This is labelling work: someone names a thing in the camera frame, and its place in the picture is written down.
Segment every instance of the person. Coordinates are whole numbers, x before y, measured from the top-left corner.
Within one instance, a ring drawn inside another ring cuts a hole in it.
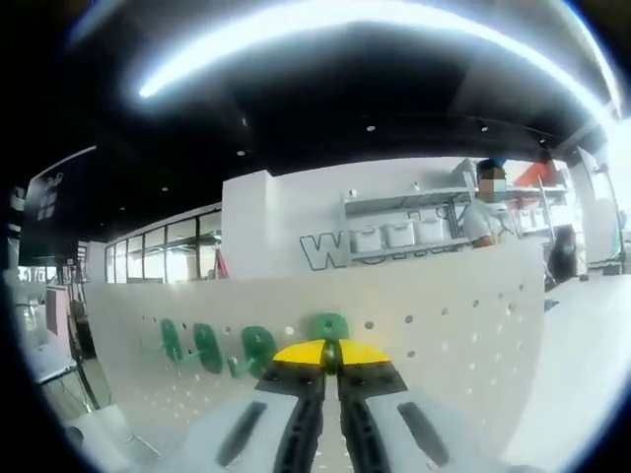
[[[576,276],[576,235],[572,227],[561,227],[557,231],[556,241],[548,258],[548,270],[556,284]]]
[[[492,246],[517,237],[506,203],[506,173],[497,160],[476,166],[478,190],[462,213],[464,234],[474,248]]]

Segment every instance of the white pegboard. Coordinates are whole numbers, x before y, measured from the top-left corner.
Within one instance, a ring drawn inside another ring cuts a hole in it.
[[[483,446],[500,454],[528,399],[543,329],[541,248],[498,247],[308,277],[175,285],[89,285],[90,323],[114,398],[132,430],[168,454],[189,422],[256,380],[176,365],[160,347],[171,319],[186,356],[192,326],[211,325],[224,359],[244,358],[240,333],[260,325],[279,348],[302,341],[315,313],[342,314],[351,337],[390,355],[408,385],[464,416]],[[350,465],[328,379],[324,434],[314,471]]]

